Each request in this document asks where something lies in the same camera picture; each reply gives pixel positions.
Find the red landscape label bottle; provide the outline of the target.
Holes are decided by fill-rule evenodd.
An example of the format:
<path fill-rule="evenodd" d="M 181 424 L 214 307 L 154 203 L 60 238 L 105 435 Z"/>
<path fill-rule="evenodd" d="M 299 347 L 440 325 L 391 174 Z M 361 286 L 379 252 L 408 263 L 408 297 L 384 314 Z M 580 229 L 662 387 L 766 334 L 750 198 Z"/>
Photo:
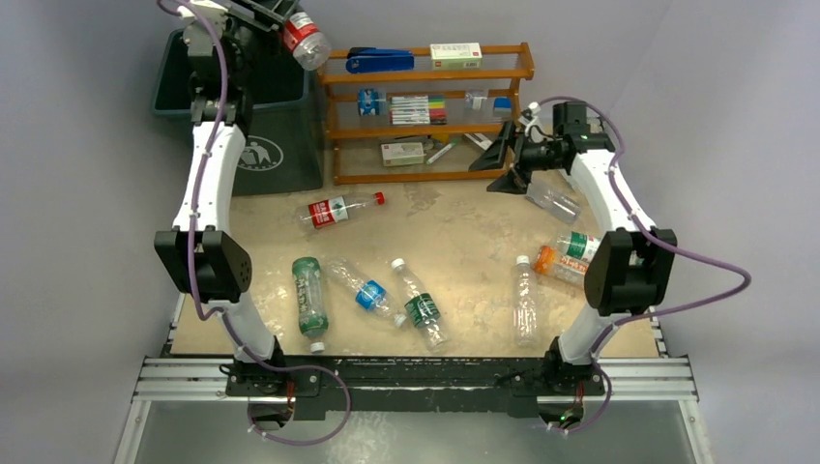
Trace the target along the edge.
<path fill-rule="evenodd" d="M 285 48 L 308 72 L 321 68 L 333 51 L 327 37 L 304 11 L 297 11 L 288 18 L 281 37 Z"/>

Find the dark green label bottle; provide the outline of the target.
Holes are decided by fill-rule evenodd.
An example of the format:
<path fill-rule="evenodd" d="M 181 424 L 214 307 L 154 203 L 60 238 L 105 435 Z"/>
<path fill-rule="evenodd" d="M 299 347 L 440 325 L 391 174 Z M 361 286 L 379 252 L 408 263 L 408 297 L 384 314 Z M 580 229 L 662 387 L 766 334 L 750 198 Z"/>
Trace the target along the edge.
<path fill-rule="evenodd" d="M 413 327 L 422 336 L 430 352 L 443 354 L 450 339 L 443 327 L 437 303 L 404 259 L 394 259 L 391 268 L 402 289 L 401 302 Z"/>

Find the blue label clear bottle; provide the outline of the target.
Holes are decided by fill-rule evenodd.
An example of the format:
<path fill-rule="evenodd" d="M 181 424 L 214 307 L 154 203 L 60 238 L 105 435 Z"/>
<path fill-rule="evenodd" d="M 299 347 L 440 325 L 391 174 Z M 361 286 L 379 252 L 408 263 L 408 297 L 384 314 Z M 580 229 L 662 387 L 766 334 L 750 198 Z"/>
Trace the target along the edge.
<path fill-rule="evenodd" d="M 379 316 L 396 328 L 405 325 L 407 316 L 397 307 L 395 299 L 375 278 L 343 257 L 330 258 L 324 267 L 328 276 L 348 291 L 356 305 L 365 313 Z"/>

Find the green tinted bottle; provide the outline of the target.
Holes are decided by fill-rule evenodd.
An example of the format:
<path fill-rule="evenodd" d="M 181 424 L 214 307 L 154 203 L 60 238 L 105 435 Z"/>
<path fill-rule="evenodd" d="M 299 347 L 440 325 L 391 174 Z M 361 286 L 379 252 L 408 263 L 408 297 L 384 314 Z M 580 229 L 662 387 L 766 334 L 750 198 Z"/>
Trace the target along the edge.
<path fill-rule="evenodd" d="M 299 331 L 307 340 L 311 354 L 322 354 L 326 351 L 324 337 L 330 322 L 324 303 L 319 261 L 310 256 L 300 257 L 292 263 L 291 271 L 296 289 Z"/>

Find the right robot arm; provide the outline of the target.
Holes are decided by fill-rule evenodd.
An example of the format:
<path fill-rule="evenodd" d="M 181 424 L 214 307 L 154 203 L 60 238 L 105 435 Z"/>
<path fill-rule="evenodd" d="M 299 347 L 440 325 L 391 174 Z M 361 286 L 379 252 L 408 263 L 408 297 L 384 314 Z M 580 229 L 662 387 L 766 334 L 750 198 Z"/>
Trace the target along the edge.
<path fill-rule="evenodd" d="M 545 385 L 557 393 L 579 383 L 579 365 L 592 364 L 619 325 L 661 303 L 677 245 L 675 233 L 657 228 L 624 185 L 618 166 L 623 138 L 613 126 L 591 131 L 588 113 L 593 108 L 571 97 L 534 101 L 516 122 L 503 125 L 469 167 L 500 169 L 505 155 L 511 154 L 512 163 L 487 191 L 514 195 L 526 192 L 534 172 L 562 171 L 585 195 L 603 230 L 584 280 L 586 304 L 555 339 L 550 350 L 558 358 L 542 369 Z"/>

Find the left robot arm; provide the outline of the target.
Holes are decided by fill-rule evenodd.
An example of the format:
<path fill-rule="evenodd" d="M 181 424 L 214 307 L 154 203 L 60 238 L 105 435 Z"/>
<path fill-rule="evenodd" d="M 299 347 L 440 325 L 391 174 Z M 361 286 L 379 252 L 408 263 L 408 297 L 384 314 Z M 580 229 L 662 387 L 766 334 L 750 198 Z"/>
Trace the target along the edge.
<path fill-rule="evenodd" d="M 275 395 L 288 372 L 277 337 L 266 327 L 249 288 L 248 252 L 230 235 L 230 203 L 236 170 L 253 116 L 249 81 L 259 59 L 272 53 L 274 34 L 296 2 L 264 7 L 242 2 L 160 1 L 159 8 L 183 19 L 189 80 L 192 160 L 182 204 L 172 226 L 159 231 L 154 247 L 177 288 L 190 295 L 202 321 L 221 322 L 238 365 L 255 366 L 251 383 Z"/>

